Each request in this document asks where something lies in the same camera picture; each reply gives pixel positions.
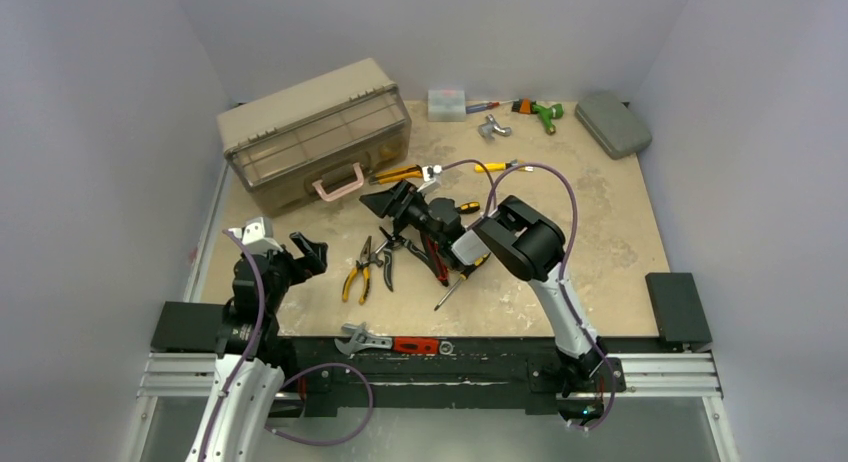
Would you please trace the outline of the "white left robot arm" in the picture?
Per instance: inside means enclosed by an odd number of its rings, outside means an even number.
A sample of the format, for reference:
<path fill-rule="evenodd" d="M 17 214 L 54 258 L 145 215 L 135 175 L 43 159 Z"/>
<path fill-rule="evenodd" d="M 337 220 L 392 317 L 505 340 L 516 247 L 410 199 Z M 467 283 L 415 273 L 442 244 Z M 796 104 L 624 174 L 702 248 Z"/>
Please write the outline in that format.
<path fill-rule="evenodd" d="M 233 297 L 216 337 L 213 382 L 188 461 L 250 461 L 275 393 L 297 381 L 298 364 L 268 354 L 277 337 L 276 311 L 288 290 L 327 269 L 328 244 L 293 232 L 295 257 L 259 222 L 224 231 L 240 250 Z"/>

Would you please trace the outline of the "beige plastic tool box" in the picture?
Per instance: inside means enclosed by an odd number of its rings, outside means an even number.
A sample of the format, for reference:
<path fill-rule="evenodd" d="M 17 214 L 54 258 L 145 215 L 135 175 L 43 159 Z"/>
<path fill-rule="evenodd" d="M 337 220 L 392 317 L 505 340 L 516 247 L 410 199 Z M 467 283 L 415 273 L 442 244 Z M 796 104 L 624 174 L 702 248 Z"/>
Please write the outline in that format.
<path fill-rule="evenodd" d="M 398 85 L 367 58 L 217 117 L 228 166 L 266 215 L 332 202 L 404 160 L 411 118 Z"/>

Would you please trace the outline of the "yellow black pliers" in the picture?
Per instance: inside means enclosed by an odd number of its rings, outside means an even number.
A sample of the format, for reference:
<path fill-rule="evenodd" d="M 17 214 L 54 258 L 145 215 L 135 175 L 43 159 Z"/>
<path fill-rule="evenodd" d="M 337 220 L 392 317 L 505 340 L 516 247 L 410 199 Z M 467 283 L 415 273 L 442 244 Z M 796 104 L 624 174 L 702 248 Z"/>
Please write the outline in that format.
<path fill-rule="evenodd" d="M 370 266 L 376 265 L 378 268 L 381 268 L 384 265 L 384 262 L 379 258 L 379 256 L 372 250 L 372 240 L 371 236 L 368 236 L 362 246 L 362 249 L 359 253 L 358 259 L 355 261 L 355 266 L 350 271 L 348 276 L 345 279 L 343 289 L 342 289 L 342 301 L 344 303 L 349 301 L 351 287 L 354 282 L 361 278 L 363 281 L 363 288 L 358 297 L 358 303 L 360 305 L 364 305 L 368 299 L 368 296 L 371 291 L 371 273 Z"/>

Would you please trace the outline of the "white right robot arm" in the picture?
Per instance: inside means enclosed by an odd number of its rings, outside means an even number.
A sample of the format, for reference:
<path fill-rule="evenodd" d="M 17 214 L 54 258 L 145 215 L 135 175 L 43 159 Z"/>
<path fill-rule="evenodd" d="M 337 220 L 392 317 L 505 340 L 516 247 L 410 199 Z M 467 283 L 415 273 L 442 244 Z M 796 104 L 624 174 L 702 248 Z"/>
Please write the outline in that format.
<path fill-rule="evenodd" d="M 567 274 L 573 243 L 554 221 L 510 195 L 493 213 L 465 226 L 453 200 L 427 200 L 417 186 L 405 180 L 359 200 L 378 218 L 390 219 L 393 234 L 408 227 L 417 230 L 435 268 L 470 275 L 480 260 L 496 258 L 513 277 L 531 287 L 548 318 L 560 361 L 563 396 L 599 387 L 601 370 L 610 365 L 607 351 Z"/>

